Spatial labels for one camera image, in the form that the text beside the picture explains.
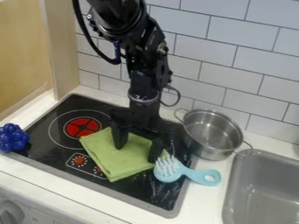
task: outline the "pot handle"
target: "pot handle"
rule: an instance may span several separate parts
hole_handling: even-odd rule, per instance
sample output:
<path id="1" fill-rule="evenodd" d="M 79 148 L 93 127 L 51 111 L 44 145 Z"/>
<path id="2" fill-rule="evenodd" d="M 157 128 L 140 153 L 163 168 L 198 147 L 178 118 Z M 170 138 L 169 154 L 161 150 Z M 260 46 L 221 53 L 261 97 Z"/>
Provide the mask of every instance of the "pot handle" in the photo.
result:
<path id="1" fill-rule="evenodd" d="M 251 156 L 251 154 L 254 153 L 254 147 L 250 143 L 248 143 L 247 141 L 243 141 L 243 143 L 245 143 L 246 145 L 249 146 L 249 148 L 251 150 L 250 153 L 248 153 L 247 155 L 244 156 L 244 155 L 240 154 L 239 152 L 236 152 L 235 150 L 233 150 L 233 152 L 236 153 L 239 156 L 242 156 L 243 158 L 246 158 L 246 157 Z"/>
<path id="2" fill-rule="evenodd" d="M 179 111 L 179 110 L 184 110 L 184 111 L 189 111 L 188 109 L 185 109 L 185 108 L 177 108 L 176 110 L 175 110 L 175 112 L 174 112 L 174 116 L 182 123 L 183 122 L 183 120 L 181 119 L 181 118 L 179 118 L 178 116 L 177 116 L 177 112 Z"/>

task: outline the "brush bristles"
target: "brush bristles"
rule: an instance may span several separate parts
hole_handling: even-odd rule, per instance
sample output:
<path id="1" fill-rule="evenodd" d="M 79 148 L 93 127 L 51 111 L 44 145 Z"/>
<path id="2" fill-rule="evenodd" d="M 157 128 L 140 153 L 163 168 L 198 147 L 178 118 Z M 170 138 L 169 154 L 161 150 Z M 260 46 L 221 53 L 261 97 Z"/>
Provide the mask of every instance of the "brush bristles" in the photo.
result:
<path id="1" fill-rule="evenodd" d="M 156 170 L 164 177 L 171 176 L 178 170 L 178 161 L 173 156 L 160 157 L 156 161 Z"/>

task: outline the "blue brush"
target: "blue brush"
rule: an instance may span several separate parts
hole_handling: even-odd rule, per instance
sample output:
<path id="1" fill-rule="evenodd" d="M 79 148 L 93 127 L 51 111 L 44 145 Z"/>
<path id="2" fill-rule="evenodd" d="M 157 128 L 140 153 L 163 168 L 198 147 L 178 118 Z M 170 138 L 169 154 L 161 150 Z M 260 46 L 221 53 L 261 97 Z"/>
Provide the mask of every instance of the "blue brush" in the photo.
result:
<path id="1" fill-rule="evenodd" d="M 221 181 L 221 175 L 218 171 L 195 171 L 185 167 L 173 156 L 160 157 L 156 161 L 154 175 L 158 180 L 164 183 L 174 182 L 182 175 L 187 176 L 194 182 L 197 182 L 203 186 L 216 186 Z"/>

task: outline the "cabinet door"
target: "cabinet door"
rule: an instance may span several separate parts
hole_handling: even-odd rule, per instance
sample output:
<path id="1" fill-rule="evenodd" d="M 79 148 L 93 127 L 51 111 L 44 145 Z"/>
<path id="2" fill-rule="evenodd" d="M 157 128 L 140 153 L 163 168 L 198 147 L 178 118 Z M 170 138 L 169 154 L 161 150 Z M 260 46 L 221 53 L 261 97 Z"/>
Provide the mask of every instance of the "cabinet door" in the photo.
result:
<path id="1" fill-rule="evenodd" d="M 49 85 L 51 68 L 39 0 L 0 1 L 0 27 L 1 112 Z"/>

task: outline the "white countertop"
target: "white countertop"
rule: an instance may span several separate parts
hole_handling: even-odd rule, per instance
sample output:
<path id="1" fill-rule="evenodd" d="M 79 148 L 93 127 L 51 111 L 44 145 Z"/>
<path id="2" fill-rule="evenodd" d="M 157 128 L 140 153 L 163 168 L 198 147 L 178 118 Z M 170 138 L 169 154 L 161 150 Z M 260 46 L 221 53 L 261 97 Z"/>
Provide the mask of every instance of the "white countertop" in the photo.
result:
<path id="1" fill-rule="evenodd" d="M 89 87 L 78 86 L 74 93 L 87 95 L 105 102 L 126 106 L 129 100 Z M 42 94 L 34 101 L 22 107 L 13 115 L 0 122 L 0 126 L 10 122 L 25 128 L 42 116 L 57 102 L 51 92 Z M 162 109 L 161 116 L 175 120 L 173 112 Z M 245 139 L 255 148 L 270 151 L 284 157 L 299 159 L 299 146 L 273 138 L 245 132 Z M 14 193 L 40 201 L 50 207 L 64 211 L 85 223 L 109 223 L 112 217 L 134 224 L 222 224 L 221 210 L 226 193 L 226 185 L 233 156 L 225 161 L 212 162 L 199 159 L 197 169 L 216 169 L 222 175 L 217 187 L 208 187 L 190 183 L 183 206 L 177 218 L 165 219 L 161 216 L 131 206 L 117 199 L 74 184 L 50 173 L 0 154 L 0 186 L 9 187 Z"/>

